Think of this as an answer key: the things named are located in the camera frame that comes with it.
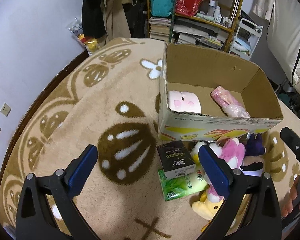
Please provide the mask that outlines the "person's right hand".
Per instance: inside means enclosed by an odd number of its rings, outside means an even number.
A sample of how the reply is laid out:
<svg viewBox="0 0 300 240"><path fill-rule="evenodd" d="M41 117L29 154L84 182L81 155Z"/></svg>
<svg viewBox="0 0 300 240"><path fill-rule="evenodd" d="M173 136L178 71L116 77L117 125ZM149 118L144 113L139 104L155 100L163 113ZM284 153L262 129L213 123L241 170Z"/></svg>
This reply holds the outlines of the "person's right hand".
<svg viewBox="0 0 300 240"><path fill-rule="evenodd" d="M289 192L288 200L287 200L286 204L283 206L283 208L281 210L281 217L282 218L287 217L287 215L293 211L293 201L298 196L297 186L298 186L299 180L300 180L300 175L298 175L296 177L296 179L294 180L294 184L291 187L290 192Z"/></svg>

